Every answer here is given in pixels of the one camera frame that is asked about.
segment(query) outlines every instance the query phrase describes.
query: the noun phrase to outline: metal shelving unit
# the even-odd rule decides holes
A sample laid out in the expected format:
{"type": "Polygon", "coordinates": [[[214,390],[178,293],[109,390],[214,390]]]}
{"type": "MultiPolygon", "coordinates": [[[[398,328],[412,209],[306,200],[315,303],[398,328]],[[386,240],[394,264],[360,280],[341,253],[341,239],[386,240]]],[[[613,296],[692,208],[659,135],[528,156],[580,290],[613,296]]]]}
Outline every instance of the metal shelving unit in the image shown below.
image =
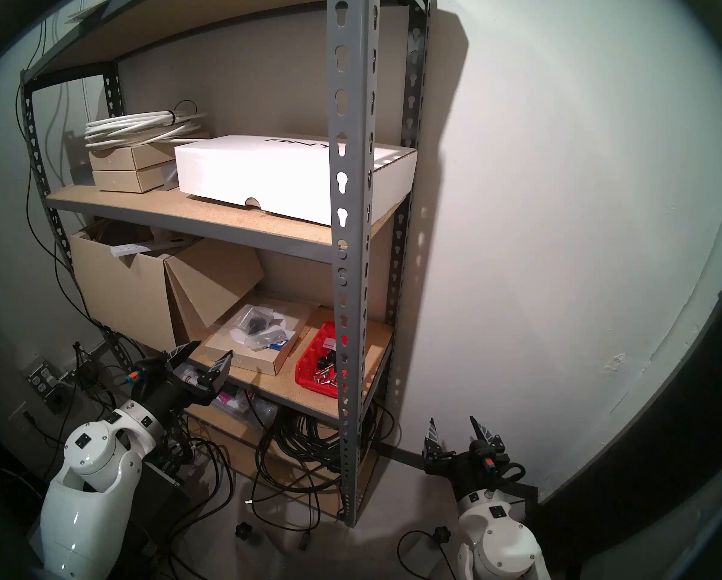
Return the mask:
{"type": "MultiPolygon", "coordinates": [[[[345,523],[353,527],[359,514],[359,473],[363,460],[359,432],[371,397],[384,391],[395,344],[395,330],[373,371],[366,369],[366,296],[369,240],[378,226],[369,221],[372,201],[375,132],[376,57],[380,9],[408,6],[407,72],[401,144],[417,147],[423,107],[424,67],[427,60],[431,0],[111,0],[66,34],[30,70],[21,72],[21,104],[26,146],[33,178],[62,260],[72,270],[68,237],[57,210],[150,224],[200,236],[307,257],[332,265],[334,318],[338,329],[340,368],[336,417],[326,408],[307,406],[277,391],[263,394],[291,407],[317,415],[339,427],[342,439],[342,492],[345,523]],[[332,227],[285,221],[273,230],[260,224],[261,212],[224,210],[215,204],[189,204],[180,192],[98,194],[72,185],[51,193],[34,125],[33,94],[42,88],[88,76],[102,75],[111,116],[125,113],[118,61],[196,33],[298,11],[326,11],[328,131],[332,197],[332,227]],[[339,68],[340,50],[343,68],[339,68]],[[346,142],[344,156],[338,139],[346,142]],[[346,191],[339,191],[337,174],[347,175],[346,191]],[[340,210],[346,221],[340,224],[340,210]]],[[[404,255],[407,249],[411,194],[389,216],[394,217],[394,240],[386,301],[386,324],[395,329],[404,255]]],[[[120,365],[127,367],[115,336],[102,331],[120,365]]],[[[244,378],[230,378],[252,386],[244,378]]]]}

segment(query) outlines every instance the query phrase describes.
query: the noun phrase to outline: black cable plug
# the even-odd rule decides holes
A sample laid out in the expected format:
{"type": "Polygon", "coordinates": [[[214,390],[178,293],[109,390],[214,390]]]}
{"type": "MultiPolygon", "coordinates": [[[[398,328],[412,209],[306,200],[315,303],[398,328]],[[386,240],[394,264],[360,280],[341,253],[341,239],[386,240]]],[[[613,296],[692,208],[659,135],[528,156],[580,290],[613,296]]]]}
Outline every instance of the black cable plug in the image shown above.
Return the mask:
{"type": "Polygon", "coordinates": [[[439,526],[434,530],[431,537],[434,539],[436,544],[444,544],[449,542],[452,532],[448,530],[446,526],[439,526]]]}
{"type": "Polygon", "coordinates": [[[299,540],[299,550],[307,551],[309,544],[310,544],[310,533],[305,532],[304,534],[302,534],[302,538],[299,540]]]}

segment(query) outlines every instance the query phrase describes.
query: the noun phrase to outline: white cardboard box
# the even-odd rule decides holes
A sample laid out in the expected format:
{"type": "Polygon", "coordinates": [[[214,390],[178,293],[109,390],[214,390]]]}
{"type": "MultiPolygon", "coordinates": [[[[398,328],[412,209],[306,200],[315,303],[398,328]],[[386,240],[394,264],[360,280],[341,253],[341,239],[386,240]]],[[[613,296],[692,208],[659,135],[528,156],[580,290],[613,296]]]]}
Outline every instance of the white cardboard box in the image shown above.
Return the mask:
{"type": "MultiPolygon", "coordinates": [[[[372,224],[411,191],[417,151],[375,145],[374,158],[372,224]]],[[[325,139],[218,137],[176,147],[176,166],[179,188],[191,195],[332,223],[325,139]]]]}

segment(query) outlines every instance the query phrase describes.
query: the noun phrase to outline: plastic bag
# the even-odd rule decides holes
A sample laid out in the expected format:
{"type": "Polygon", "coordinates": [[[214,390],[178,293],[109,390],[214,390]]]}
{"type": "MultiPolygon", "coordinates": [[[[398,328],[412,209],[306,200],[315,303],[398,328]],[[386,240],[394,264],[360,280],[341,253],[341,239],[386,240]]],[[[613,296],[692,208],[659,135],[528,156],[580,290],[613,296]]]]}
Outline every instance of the plastic bag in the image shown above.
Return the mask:
{"type": "Polygon", "coordinates": [[[274,326],[263,333],[253,334],[246,337],[246,347],[249,349],[261,349],[269,347],[273,343],[287,340],[286,333],[280,326],[274,326]]]}
{"type": "MultiPolygon", "coordinates": [[[[173,370],[173,373],[184,382],[194,385],[197,385],[197,378],[200,375],[197,368],[190,366],[188,363],[180,364],[173,370]]],[[[275,415],[278,414],[278,405],[251,393],[248,394],[248,398],[251,400],[256,415],[251,411],[248,399],[246,399],[246,393],[242,388],[233,389],[231,395],[226,391],[221,391],[213,400],[213,404],[228,414],[238,417],[254,430],[261,430],[259,420],[267,428],[270,428],[275,420],[275,415]]]]}
{"type": "Polygon", "coordinates": [[[272,319],[272,309],[244,305],[230,322],[235,328],[242,330],[246,337],[250,337],[251,335],[259,334],[267,330],[270,327],[272,319]]]}
{"type": "Polygon", "coordinates": [[[251,393],[249,393],[248,398],[251,400],[253,411],[256,412],[256,415],[251,411],[248,405],[248,399],[246,399],[246,392],[242,388],[238,388],[234,396],[230,396],[224,392],[219,393],[219,396],[213,400],[213,404],[228,414],[243,420],[254,430],[261,430],[259,420],[261,420],[266,428],[272,426],[275,416],[278,414],[278,405],[262,397],[252,395],[251,393]]]}

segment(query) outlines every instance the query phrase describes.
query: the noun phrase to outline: white cable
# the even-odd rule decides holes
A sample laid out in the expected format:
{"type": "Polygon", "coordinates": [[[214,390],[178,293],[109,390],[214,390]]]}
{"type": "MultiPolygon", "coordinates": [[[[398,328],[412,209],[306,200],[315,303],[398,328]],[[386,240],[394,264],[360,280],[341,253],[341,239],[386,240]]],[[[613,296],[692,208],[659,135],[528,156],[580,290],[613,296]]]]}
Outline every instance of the white cable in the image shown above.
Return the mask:
{"type": "Polygon", "coordinates": [[[188,114],[180,110],[142,112],[88,122],[84,131],[85,146],[88,149],[110,149],[155,142],[189,143],[196,139],[183,135],[198,131],[200,125],[194,120],[205,115],[205,112],[188,114]]]}
{"type": "Polygon", "coordinates": [[[28,482],[28,480],[26,480],[25,478],[22,478],[21,476],[15,474],[14,472],[10,472],[8,469],[4,469],[1,466],[0,466],[0,472],[3,472],[4,474],[9,474],[10,476],[17,478],[24,485],[28,486],[28,488],[31,489],[31,492],[33,492],[39,499],[44,499],[42,494],[39,493],[38,490],[36,490],[33,486],[31,486],[30,482],[28,482]]]}

